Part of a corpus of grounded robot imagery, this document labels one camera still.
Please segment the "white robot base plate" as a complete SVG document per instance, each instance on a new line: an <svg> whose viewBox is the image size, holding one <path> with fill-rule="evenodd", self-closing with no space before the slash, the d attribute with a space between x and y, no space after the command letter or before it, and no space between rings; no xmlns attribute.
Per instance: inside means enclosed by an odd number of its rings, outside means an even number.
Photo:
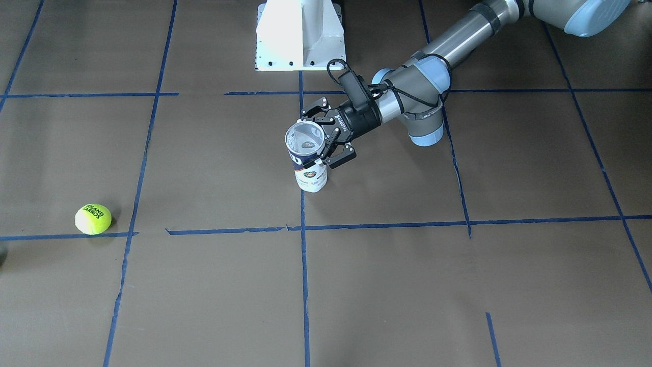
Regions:
<svg viewBox="0 0 652 367"><path fill-rule="evenodd" d="M258 6L255 69L326 70L345 60L341 1L266 1Z"/></svg>

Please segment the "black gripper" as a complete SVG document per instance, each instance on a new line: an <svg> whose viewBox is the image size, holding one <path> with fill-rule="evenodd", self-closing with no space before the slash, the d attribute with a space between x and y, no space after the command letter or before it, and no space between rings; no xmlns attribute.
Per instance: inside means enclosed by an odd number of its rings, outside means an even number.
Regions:
<svg viewBox="0 0 652 367"><path fill-rule="evenodd" d="M379 127L381 115L375 102L366 103L359 112L351 100L331 109L327 98L319 98L301 110L301 122L326 125L327 134L323 147L317 149L316 157L307 160L306 169L321 164L335 169L356 158L356 149L349 142Z"/></svg>

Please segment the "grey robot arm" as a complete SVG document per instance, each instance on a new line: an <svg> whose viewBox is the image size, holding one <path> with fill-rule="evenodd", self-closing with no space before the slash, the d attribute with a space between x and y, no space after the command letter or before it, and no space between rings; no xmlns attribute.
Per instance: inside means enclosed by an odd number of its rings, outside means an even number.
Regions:
<svg viewBox="0 0 652 367"><path fill-rule="evenodd" d="M585 38L605 30L628 6L629 1L483 1L400 67L378 70L371 82L344 60L330 60L345 69L334 81L348 100L333 108L322 98L303 109L300 123L316 128L320 137L293 159L295 169L335 169L356 157L352 140L392 119L405 125L412 143L431 146L442 139L454 67L504 26L532 17Z"/></svg>

